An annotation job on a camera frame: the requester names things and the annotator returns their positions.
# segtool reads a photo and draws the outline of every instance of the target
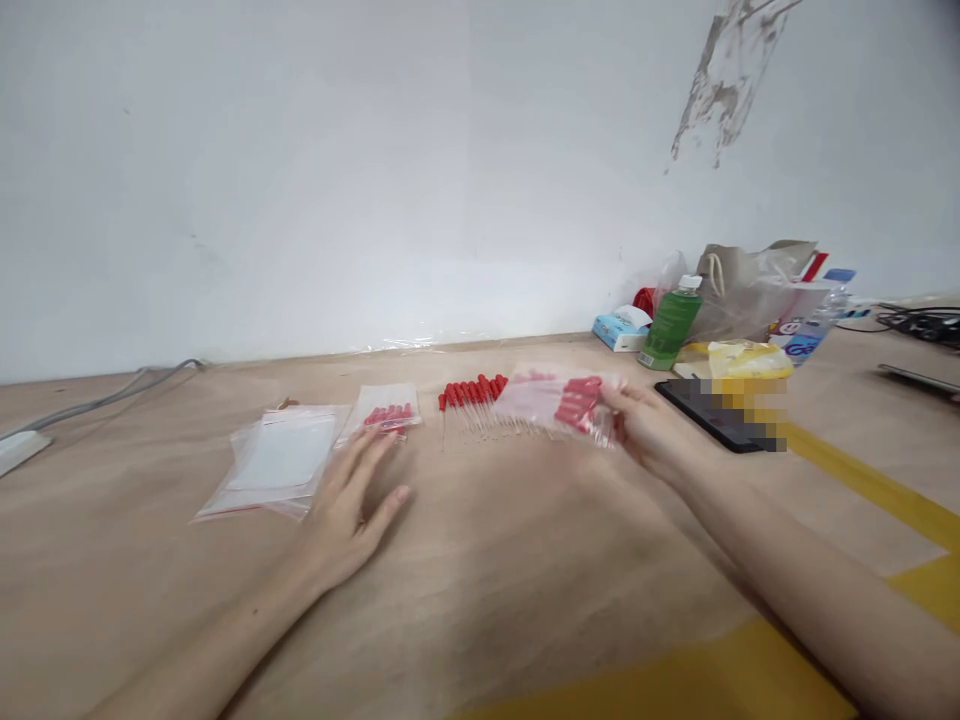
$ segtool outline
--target paper bag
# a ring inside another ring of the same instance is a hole
[[[762,342],[792,297],[791,284],[810,261],[815,242],[778,240],[759,252],[707,245],[697,264],[703,277],[689,342],[745,338]]]

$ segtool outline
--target yellow package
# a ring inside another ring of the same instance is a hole
[[[710,376],[782,380],[793,374],[793,363],[776,345],[750,340],[722,340],[707,345]]]

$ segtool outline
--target green bottle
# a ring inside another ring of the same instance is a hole
[[[663,296],[643,351],[637,358],[641,365],[651,370],[673,367],[693,319],[703,305],[703,298],[697,295],[701,280],[699,275],[684,275],[680,278],[680,287]]]

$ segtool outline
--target bottle cap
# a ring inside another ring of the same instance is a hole
[[[824,280],[833,280],[834,282],[843,282],[847,283],[853,280],[853,276],[857,274],[856,270],[844,270],[842,268],[832,268],[827,270],[826,274],[823,276]]]
[[[680,287],[696,290],[698,287],[700,287],[700,283],[702,282],[703,278],[699,275],[684,275],[682,278],[680,278]]]

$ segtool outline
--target white wall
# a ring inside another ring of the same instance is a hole
[[[716,8],[4,0],[0,382],[586,329],[706,242],[954,287],[951,4],[805,0],[672,163]]]

